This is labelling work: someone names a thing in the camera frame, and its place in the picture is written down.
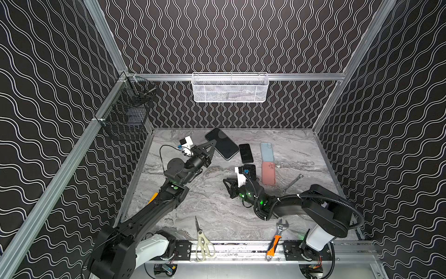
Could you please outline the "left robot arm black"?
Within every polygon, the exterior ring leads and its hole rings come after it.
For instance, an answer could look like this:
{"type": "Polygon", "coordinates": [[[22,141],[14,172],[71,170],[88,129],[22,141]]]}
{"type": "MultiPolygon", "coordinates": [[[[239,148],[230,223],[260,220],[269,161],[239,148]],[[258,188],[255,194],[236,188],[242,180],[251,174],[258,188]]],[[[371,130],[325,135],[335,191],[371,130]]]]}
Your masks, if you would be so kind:
{"type": "Polygon", "coordinates": [[[194,145],[187,161],[170,160],[163,167],[165,182],[142,210],[116,227],[102,227],[84,268],[100,279],[128,279],[140,265],[165,256],[174,240],[166,234],[154,234],[151,238],[146,235],[185,200],[188,183],[211,165],[216,144],[211,140],[194,145]]]}

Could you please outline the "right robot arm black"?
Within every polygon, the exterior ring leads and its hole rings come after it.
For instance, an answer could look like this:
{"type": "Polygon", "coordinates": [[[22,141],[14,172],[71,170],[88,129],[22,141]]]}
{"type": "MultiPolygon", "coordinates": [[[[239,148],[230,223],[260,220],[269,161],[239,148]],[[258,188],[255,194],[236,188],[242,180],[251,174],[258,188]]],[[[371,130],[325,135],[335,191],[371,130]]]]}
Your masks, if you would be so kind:
{"type": "Polygon", "coordinates": [[[298,194],[268,195],[257,181],[227,178],[223,183],[230,198],[241,198],[253,208],[254,214],[263,221],[273,217],[306,215],[315,227],[305,234],[302,250],[320,252],[335,238],[345,238],[350,230],[364,225],[361,212],[351,203],[319,184],[298,194]]]}

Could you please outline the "light blue phone case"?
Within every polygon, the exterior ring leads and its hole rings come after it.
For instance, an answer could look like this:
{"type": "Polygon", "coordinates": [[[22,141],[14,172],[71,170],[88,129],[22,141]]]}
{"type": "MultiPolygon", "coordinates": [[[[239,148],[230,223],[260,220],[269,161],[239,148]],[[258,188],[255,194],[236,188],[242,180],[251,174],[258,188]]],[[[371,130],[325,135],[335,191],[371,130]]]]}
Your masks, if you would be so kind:
{"type": "Polygon", "coordinates": [[[261,143],[261,156],[263,162],[274,162],[274,151],[271,143],[261,143]]]}

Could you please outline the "black smartphone green case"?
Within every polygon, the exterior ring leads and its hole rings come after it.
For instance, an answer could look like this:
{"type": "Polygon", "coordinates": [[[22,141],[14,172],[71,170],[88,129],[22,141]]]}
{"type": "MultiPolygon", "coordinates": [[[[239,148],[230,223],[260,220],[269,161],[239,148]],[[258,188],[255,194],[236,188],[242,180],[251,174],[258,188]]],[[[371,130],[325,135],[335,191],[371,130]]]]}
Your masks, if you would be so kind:
{"type": "Polygon", "coordinates": [[[239,152],[243,164],[250,164],[254,162],[250,144],[240,144],[239,152]]]}

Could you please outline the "pink phone case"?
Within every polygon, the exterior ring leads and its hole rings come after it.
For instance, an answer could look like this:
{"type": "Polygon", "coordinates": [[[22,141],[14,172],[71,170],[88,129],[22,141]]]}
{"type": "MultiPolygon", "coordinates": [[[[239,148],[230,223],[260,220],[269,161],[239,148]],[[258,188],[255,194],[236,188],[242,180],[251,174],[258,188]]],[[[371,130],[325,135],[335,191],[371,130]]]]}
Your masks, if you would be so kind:
{"type": "Polygon", "coordinates": [[[261,166],[262,183],[266,186],[276,185],[275,163],[263,162],[261,166]]]}

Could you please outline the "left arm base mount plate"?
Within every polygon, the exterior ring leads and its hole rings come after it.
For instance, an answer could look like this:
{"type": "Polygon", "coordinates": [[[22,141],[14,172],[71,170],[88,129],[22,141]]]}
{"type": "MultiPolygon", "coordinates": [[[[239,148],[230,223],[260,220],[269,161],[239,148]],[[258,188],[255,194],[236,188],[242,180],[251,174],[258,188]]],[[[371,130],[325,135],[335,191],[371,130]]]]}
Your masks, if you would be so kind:
{"type": "Polygon", "coordinates": [[[180,260],[190,260],[192,252],[192,243],[187,240],[175,240],[168,244],[167,250],[161,256],[157,256],[152,260],[163,260],[165,262],[180,260]]]}

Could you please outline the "phone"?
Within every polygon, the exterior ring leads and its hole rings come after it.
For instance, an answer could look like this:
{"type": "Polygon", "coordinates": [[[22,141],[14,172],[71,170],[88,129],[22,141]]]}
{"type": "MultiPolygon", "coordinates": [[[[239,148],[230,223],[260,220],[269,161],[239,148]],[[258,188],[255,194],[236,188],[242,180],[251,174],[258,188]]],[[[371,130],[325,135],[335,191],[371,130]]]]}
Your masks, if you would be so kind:
{"type": "Polygon", "coordinates": [[[257,179],[256,166],[254,164],[245,164],[243,165],[242,169],[243,172],[249,177],[249,179],[257,179]]]}

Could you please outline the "orange handled adjustable wrench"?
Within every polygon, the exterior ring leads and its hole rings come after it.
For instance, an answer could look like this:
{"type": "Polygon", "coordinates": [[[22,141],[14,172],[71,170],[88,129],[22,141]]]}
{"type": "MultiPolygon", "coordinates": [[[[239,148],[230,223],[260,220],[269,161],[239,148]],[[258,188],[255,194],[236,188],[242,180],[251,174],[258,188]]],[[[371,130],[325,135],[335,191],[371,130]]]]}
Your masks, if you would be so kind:
{"type": "Polygon", "coordinates": [[[282,233],[289,228],[289,222],[287,220],[279,219],[279,221],[276,224],[276,233],[274,235],[274,238],[270,242],[267,253],[266,253],[266,260],[269,262],[273,259],[275,256],[275,252],[278,246],[278,243],[280,239],[282,238],[282,233]]]}

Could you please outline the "beige handled scissors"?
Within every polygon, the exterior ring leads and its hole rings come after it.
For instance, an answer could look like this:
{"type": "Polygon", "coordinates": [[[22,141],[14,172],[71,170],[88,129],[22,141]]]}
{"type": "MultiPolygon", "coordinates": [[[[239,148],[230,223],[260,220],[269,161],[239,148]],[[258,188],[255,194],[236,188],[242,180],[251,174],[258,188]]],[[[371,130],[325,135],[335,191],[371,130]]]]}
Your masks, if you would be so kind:
{"type": "Polygon", "coordinates": [[[196,260],[203,262],[206,259],[213,259],[216,257],[216,249],[211,241],[205,236],[203,230],[199,225],[197,217],[195,217],[195,225],[197,231],[197,245],[196,245],[196,260]]]}

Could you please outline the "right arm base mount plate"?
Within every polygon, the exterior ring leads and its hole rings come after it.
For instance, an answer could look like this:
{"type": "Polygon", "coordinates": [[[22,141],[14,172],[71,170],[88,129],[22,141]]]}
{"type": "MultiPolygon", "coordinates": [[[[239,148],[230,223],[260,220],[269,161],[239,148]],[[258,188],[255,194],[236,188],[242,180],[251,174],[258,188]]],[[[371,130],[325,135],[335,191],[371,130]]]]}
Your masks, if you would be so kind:
{"type": "Polygon", "coordinates": [[[316,251],[306,246],[304,241],[284,241],[283,250],[286,261],[298,262],[318,262],[330,261],[333,259],[332,250],[329,244],[325,245],[322,251],[316,251]]]}

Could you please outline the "yellow rectangular block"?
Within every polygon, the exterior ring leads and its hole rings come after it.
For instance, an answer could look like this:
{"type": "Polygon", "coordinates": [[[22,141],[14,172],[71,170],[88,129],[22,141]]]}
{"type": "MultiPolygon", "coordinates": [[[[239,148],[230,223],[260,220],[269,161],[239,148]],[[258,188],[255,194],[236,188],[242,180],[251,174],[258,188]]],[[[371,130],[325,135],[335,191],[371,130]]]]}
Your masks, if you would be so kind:
{"type": "Polygon", "coordinates": [[[159,193],[154,193],[147,205],[152,203],[157,198],[158,195],[159,195],[159,193]]]}

